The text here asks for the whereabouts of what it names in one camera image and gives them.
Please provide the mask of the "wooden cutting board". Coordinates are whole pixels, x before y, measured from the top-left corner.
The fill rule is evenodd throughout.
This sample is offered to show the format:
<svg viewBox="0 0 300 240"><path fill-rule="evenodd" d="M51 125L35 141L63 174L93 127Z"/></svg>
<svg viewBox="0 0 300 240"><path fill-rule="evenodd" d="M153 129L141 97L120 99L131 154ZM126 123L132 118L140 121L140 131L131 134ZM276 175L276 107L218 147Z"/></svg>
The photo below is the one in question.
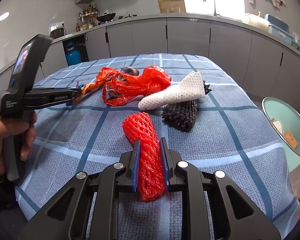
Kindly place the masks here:
<svg viewBox="0 0 300 240"><path fill-rule="evenodd" d="M158 0L161 14L164 13L186 13L184 0Z"/></svg>

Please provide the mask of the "white paper towel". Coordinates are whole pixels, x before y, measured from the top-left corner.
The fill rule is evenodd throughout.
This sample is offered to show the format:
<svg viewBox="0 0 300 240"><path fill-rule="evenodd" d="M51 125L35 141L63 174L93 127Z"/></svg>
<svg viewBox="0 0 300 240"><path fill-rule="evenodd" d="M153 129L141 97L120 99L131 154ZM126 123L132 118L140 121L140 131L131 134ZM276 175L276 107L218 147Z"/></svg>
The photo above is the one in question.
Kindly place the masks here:
<svg viewBox="0 0 300 240"><path fill-rule="evenodd" d="M168 105L205 97L204 82L200 72L192 71L178 84L144 97L138 104L141 111L149 111Z"/></svg>

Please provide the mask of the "blue plaid tablecloth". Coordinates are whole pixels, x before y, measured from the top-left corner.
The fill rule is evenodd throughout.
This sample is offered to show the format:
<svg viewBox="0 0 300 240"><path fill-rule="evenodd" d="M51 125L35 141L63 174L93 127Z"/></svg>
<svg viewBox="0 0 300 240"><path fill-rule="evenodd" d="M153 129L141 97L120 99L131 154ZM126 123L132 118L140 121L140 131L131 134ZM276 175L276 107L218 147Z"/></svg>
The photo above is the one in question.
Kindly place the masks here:
<svg viewBox="0 0 300 240"><path fill-rule="evenodd" d="M296 225L299 203L292 194L285 151L263 112L219 66L203 56L150 54L75 64L35 82L64 88L86 84L103 67L161 67L172 83L193 70L201 73L211 92L198 102L193 129L167 126L161 110L150 113L159 138L204 172L224 171L266 214L285 237ZM138 100L110 107L100 90L74 106L59 105L37 112L37 138L18 181L16 198L30 219L75 173L102 171L130 151L122 122L138 112Z"/></svg>

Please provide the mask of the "red plastic bag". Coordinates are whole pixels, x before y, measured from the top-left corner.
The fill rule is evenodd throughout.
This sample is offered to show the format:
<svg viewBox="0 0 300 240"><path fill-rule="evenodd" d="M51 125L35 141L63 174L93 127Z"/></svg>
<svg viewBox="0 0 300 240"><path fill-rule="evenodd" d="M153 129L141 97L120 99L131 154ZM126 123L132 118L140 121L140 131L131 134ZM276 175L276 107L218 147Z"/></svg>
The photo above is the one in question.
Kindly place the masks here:
<svg viewBox="0 0 300 240"><path fill-rule="evenodd" d="M171 80L171 77L158 66L149 66L138 76L118 73L104 85L102 99L106 105L123 106L137 96L149 96L165 90L170 87ZM107 87L112 88L119 96L114 99L107 99Z"/></svg>

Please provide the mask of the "red foam fruit net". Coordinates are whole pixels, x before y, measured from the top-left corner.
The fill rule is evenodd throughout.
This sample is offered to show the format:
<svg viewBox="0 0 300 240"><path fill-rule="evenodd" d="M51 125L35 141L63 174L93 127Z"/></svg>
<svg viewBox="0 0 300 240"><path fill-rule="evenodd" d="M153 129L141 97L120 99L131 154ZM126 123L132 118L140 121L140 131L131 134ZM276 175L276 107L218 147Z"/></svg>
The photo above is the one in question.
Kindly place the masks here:
<svg viewBox="0 0 300 240"><path fill-rule="evenodd" d="M125 136L131 144L140 142L138 191L144 202L157 199L165 192L159 140L148 113L129 115L122 123Z"/></svg>

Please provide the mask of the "black wok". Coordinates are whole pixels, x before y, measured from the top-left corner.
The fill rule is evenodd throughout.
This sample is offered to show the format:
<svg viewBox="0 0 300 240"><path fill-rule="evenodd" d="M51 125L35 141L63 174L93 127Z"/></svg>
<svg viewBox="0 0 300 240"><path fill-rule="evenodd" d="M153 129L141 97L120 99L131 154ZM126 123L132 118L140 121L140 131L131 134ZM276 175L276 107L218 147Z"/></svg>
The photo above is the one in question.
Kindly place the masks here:
<svg viewBox="0 0 300 240"><path fill-rule="evenodd" d="M97 16L96 19L100 23L106 23L106 22L112 21L115 16L116 16L116 13L114 12L114 13L109 13L109 14L104 14L104 15Z"/></svg>

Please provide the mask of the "blue gas cylinder under counter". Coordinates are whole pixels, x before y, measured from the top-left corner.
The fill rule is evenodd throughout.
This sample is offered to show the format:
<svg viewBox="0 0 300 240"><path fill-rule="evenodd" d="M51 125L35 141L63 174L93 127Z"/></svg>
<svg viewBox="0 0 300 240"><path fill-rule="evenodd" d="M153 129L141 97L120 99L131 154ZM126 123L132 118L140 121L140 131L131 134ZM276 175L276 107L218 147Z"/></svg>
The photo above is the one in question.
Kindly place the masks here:
<svg viewBox="0 0 300 240"><path fill-rule="evenodd" d="M66 44L66 60L69 66L82 62L80 51L75 47L74 42Z"/></svg>

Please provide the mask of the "white plastic container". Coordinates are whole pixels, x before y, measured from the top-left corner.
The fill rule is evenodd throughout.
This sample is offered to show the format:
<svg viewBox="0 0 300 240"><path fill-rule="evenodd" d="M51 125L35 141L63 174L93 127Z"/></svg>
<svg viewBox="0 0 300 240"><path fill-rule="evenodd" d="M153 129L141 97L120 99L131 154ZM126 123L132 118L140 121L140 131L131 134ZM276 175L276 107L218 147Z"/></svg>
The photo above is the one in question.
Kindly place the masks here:
<svg viewBox="0 0 300 240"><path fill-rule="evenodd" d="M245 24L248 24L250 26L253 26L255 28L258 28L262 31L267 31L269 28L269 24L270 22L260 16L254 15L254 14L250 14L250 13L246 13L243 17L242 17L242 22Z"/></svg>

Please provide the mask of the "chrome sink faucet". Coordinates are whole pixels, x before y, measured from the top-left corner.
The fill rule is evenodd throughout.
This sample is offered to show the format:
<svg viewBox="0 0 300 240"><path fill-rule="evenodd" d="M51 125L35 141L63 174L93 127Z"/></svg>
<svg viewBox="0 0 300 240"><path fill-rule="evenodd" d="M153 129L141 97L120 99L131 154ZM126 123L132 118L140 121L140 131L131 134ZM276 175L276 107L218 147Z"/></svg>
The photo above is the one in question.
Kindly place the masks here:
<svg viewBox="0 0 300 240"><path fill-rule="evenodd" d="M216 0L203 0L203 3L204 3L205 14L217 16Z"/></svg>

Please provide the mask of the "green trash basin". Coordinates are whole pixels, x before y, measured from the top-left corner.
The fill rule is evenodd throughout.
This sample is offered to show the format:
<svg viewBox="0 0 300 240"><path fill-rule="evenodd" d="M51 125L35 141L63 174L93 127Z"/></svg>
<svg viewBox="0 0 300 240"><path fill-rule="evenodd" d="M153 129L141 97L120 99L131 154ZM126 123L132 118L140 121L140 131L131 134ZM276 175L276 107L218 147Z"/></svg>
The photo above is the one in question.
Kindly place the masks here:
<svg viewBox="0 0 300 240"><path fill-rule="evenodd" d="M262 110L283 142L291 172L300 165L300 114L288 103L273 97L263 99Z"/></svg>

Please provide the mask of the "black rice cooker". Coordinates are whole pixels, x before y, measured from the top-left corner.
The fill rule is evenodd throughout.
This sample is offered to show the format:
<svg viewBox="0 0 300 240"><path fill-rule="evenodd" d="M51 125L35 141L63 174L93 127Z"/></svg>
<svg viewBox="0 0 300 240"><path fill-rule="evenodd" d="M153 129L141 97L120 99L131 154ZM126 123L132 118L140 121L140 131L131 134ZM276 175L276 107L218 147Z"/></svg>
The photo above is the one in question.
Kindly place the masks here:
<svg viewBox="0 0 300 240"><path fill-rule="evenodd" d="M50 37L53 39L63 37L65 35L65 29L63 27L58 27L50 32Z"/></svg>

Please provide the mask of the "blue storage box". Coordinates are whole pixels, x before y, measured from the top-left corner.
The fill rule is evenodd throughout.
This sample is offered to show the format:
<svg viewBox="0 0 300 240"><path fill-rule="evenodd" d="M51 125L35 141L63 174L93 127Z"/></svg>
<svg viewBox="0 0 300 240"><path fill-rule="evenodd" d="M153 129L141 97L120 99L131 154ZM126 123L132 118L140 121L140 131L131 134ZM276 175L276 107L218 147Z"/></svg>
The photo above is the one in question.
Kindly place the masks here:
<svg viewBox="0 0 300 240"><path fill-rule="evenodd" d="M264 19L269 22L267 32L283 39L289 45L292 44L293 37L289 33L289 26L279 18L265 14Z"/></svg>

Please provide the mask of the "grey kitchen counter cabinets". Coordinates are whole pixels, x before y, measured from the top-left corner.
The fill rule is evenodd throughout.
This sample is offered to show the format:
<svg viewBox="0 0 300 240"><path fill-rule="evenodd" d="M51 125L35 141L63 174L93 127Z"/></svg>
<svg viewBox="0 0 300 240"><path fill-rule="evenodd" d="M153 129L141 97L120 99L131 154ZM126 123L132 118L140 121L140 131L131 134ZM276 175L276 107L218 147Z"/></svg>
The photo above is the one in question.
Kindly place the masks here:
<svg viewBox="0 0 300 240"><path fill-rule="evenodd" d="M68 64L63 45L79 37L89 61L140 54L209 58L254 100L281 99L300 112L300 51L285 33L274 35L223 17L160 14L124 18L55 39L36 79Z"/></svg>

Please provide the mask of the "spice rack with bottles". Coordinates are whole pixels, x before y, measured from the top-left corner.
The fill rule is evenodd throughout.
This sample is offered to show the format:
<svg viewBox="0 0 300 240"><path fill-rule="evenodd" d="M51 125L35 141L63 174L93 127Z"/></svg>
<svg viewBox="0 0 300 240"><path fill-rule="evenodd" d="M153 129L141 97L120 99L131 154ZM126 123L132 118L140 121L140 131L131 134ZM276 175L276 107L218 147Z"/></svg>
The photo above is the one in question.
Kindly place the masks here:
<svg viewBox="0 0 300 240"><path fill-rule="evenodd" d="M76 31L84 31L96 26L96 18L99 15L99 10L94 3L90 3L86 9L79 12L79 17L76 24Z"/></svg>

